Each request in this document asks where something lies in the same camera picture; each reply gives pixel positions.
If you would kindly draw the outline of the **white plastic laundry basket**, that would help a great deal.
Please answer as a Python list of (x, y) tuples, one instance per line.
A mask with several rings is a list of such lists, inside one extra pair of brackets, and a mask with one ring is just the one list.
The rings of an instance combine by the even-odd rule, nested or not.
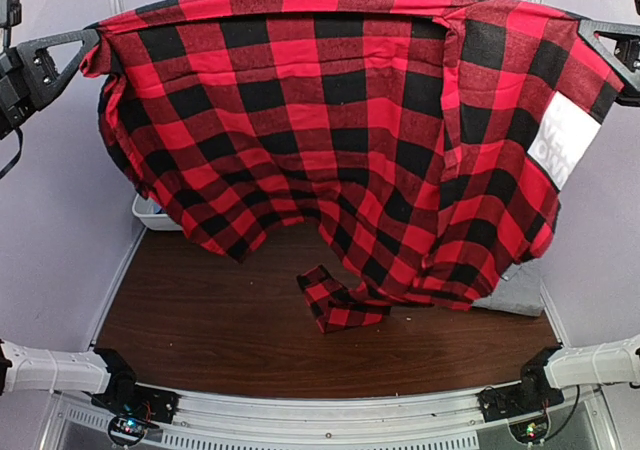
[(136, 195), (132, 202), (131, 211), (133, 216), (149, 230), (167, 232), (182, 230), (181, 226), (175, 223), (152, 199)]

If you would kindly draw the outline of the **red black plaid shirt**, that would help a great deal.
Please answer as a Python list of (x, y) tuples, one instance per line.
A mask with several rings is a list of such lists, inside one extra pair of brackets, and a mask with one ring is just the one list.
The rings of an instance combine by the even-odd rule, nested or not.
[(465, 310), (549, 247), (622, 89), (579, 19), (518, 0), (165, 0), (94, 25), (99, 131), (186, 237), (236, 261), (313, 224), (355, 288), (323, 332)]

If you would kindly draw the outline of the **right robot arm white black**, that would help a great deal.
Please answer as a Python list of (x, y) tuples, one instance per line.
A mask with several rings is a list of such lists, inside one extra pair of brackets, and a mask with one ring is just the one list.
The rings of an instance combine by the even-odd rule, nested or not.
[[(624, 87), (616, 102), (639, 105), (639, 27), (585, 19), (578, 35), (604, 59)], [(639, 385), (639, 337), (587, 347), (548, 347), (525, 364), (513, 389), (519, 410), (535, 410), (551, 390), (580, 385)]]

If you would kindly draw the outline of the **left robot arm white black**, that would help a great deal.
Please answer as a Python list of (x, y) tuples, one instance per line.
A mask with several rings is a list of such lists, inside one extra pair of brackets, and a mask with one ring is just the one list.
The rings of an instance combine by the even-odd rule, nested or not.
[[(1, 50), (1, 137), (14, 134), (23, 147), (21, 126), (52, 104), (69, 85), (84, 57), (99, 42), (93, 29), (5, 45)], [(1, 392), (78, 391), (105, 395), (123, 414), (144, 403), (142, 389), (126, 361), (114, 350), (63, 352), (1, 342)]]

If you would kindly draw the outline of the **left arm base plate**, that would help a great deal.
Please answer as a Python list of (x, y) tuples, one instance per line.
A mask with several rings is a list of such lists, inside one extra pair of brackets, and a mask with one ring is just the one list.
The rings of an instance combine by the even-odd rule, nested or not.
[(91, 394), (92, 403), (114, 415), (153, 423), (173, 422), (179, 395), (176, 392), (120, 381), (104, 393)]

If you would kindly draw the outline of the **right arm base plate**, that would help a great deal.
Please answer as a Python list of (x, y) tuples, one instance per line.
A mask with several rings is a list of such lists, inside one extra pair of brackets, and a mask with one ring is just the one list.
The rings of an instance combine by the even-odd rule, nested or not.
[(504, 387), (487, 386), (476, 397), (485, 422), (542, 412), (549, 406), (564, 402), (560, 390), (552, 389), (540, 394), (525, 390), (521, 383)]

